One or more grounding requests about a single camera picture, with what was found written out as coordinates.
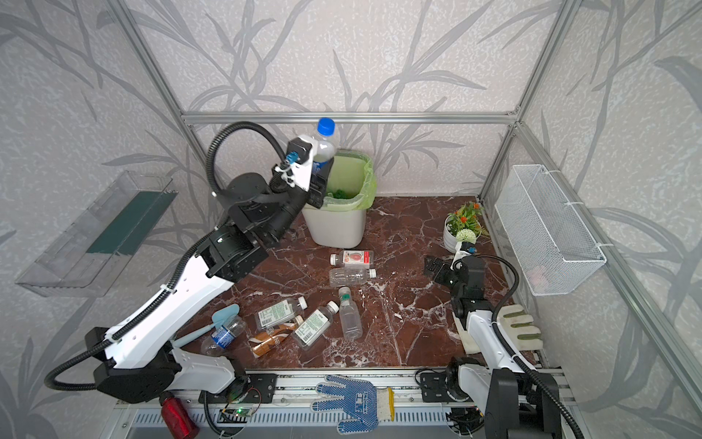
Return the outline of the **blue label pepsi bottle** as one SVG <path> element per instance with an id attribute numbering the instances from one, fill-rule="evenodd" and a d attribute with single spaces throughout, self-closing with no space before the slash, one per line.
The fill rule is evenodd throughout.
<path id="1" fill-rule="evenodd" d="M 331 118 L 321 118 L 317 124 L 314 139 L 318 142 L 317 154 L 314 156 L 313 173 L 318 174 L 336 155 L 336 122 Z"/>

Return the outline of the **brown tea bottle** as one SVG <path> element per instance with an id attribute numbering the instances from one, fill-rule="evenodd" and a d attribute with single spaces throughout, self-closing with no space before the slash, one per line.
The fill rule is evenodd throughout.
<path id="1" fill-rule="evenodd" d="M 278 324 L 249 338 L 252 355 L 258 359 L 273 351 L 303 324 L 303 318 L 296 316 L 293 320 Z"/>

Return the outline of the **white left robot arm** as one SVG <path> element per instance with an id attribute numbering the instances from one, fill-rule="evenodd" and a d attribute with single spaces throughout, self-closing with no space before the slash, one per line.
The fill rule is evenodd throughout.
<path id="1" fill-rule="evenodd" d="M 261 135 L 280 162 L 271 179 L 245 173 L 222 187 L 215 162 L 225 140 L 239 131 Z M 149 402 L 166 391 L 219 394 L 244 373 L 226 357 L 193 354 L 173 336 L 213 298 L 230 290 L 279 245 L 307 205 L 321 208 L 334 159 L 325 158 L 318 138 L 301 135 L 282 148 L 253 122 L 229 124 L 214 136 L 205 170 L 212 196 L 223 206 L 219 224 L 193 244 L 172 277 L 131 316 L 86 336 L 86 351 L 50 371 L 53 391 L 98 391 L 128 404 Z"/>

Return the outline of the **green bin liner bag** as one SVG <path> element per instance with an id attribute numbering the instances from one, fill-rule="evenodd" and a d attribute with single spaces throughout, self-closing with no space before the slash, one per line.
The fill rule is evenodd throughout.
<path id="1" fill-rule="evenodd" d="M 340 150 L 329 175 L 327 195 L 321 210 L 368 210 L 377 194 L 373 159 L 362 152 Z M 344 190 L 352 199 L 334 199 L 331 194 Z"/>

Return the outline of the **white plastic trash bin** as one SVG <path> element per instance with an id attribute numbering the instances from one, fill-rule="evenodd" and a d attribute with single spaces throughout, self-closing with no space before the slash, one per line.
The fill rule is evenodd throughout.
<path id="1" fill-rule="evenodd" d="M 306 206 L 303 209 L 303 218 L 316 244 L 351 249 L 363 240 L 367 211 L 329 211 Z"/>

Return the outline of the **guava juice bottle red label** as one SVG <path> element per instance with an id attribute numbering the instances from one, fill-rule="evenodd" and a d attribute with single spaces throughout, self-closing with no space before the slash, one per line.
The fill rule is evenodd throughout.
<path id="1" fill-rule="evenodd" d="M 329 262 L 334 267 L 373 268 L 374 252 L 362 250 L 343 250 L 339 254 L 332 254 Z"/>

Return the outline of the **clear unlabelled bottle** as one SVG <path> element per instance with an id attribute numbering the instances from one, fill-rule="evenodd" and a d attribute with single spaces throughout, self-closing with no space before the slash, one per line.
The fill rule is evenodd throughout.
<path id="1" fill-rule="evenodd" d="M 329 273 L 329 285 L 333 288 L 363 285 L 376 277 L 374 268 L 336 268 Z"/>

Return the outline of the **clear bottle green cap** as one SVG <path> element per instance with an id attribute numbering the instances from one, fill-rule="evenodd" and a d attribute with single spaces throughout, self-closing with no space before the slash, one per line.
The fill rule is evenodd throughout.
<path id="1" fill-rule="evenodd" d="M 347 341 L 357 340 L 363 335 L 363 327 L 358 305 L 352 298 L 349 287 L 341 287 L 338 290 L 338 295 L 340 301 L 338 314 L 342 325 L 344 338 Z"/>

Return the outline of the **white label bottle left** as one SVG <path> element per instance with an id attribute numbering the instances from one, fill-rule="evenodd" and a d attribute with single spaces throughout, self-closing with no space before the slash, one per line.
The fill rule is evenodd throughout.
<path id="1" fill-rule="evenodd" d="M 267 330 L 282 323 L 294 320 L 307 309 L 307 301 L 303 296 L 287 298 L 275 305 L 266 307 L 255 315 L 257 329 Z"/>

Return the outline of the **light blue spatula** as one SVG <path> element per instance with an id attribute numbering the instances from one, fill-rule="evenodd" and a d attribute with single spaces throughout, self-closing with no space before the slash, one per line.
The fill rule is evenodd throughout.
<path id="1" fill-rule="evenodd" d="M 175 349 L 180 349 L 182 347 L 185 347 L 186 345 L 193 342 L 194 340 L 207 334 L 208 331 L 212 331 L 212 329 L 216 329 L 217 327 L 222 327 L 229 318 L 232 318 L 233 316 L 237 316 L 238 314 L 239 314 L 239 306 L 236 304 L 229 305 L 228 307 L 224 307 L 222 309 L 219 309 L 218 311 L 216 311 L 212 315 L 211 323 L 209 325 L 206 325 L 205 327 L 201 327 L 200 329 L 197 329 L 189 334 L 186 334 L 186 336 L 184 336 L 182 338 L 174 339 L 171 341 L 171 344 Z"/>

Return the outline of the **blue label bottle far left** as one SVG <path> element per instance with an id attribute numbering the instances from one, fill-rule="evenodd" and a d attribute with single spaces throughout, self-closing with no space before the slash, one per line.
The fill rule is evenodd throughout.
<path id="1" fill-rule="evenodd" d="M 203 342 L 200 353 L 210 357 L 221 357 L 237 338 L 246 334 L 246 331 L 245 320 L 240 316 L 232 316 L 214 329 L 210 337 Z"/>

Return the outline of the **blue dotted work glove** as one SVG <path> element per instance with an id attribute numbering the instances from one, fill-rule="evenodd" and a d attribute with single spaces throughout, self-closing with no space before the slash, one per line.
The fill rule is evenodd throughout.
<path id="1" fill-rule="evenodd" d="M 311 403 L 315 413 L 343 412 L 336 430 L 340 435 L 370 433 L 381 422 L 395 421 L 394 393 L 367 380 L 327 375 L 316 385 L 318 399 Z"/>

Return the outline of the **red spray bottle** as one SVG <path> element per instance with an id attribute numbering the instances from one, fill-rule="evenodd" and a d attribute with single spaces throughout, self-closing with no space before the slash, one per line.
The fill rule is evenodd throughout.
<path id="1" fill-rule="evenodd" d="M 191 419 L 181 400 L 170 391 L 159 396 L 161 417 L 173 439 L 194 439 L 199 434 L 199 427 Z"/>

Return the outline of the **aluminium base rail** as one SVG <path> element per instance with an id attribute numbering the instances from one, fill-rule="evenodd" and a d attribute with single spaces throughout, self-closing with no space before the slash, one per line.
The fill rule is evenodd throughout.
<path id="1" fill-rule="evenodd" d="M 463 437 L 570 438 L 561 410 L 519 368 L 461 364 L 445 369 L 255 371 L 241 397 L 178 391 L 188 418 L 221 438 L 265 428 L 331 428 L 343 437 L 393 427 Z"/>

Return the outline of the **clear wall shelf tray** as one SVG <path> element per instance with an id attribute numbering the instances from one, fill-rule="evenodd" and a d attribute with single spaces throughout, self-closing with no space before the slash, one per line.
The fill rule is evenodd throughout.
<path id="1" fill-rule="evenodd" d="M 122 172 L 16 284 L 43 297 L 105 296 L 176 196 L 172 177 Z"/>

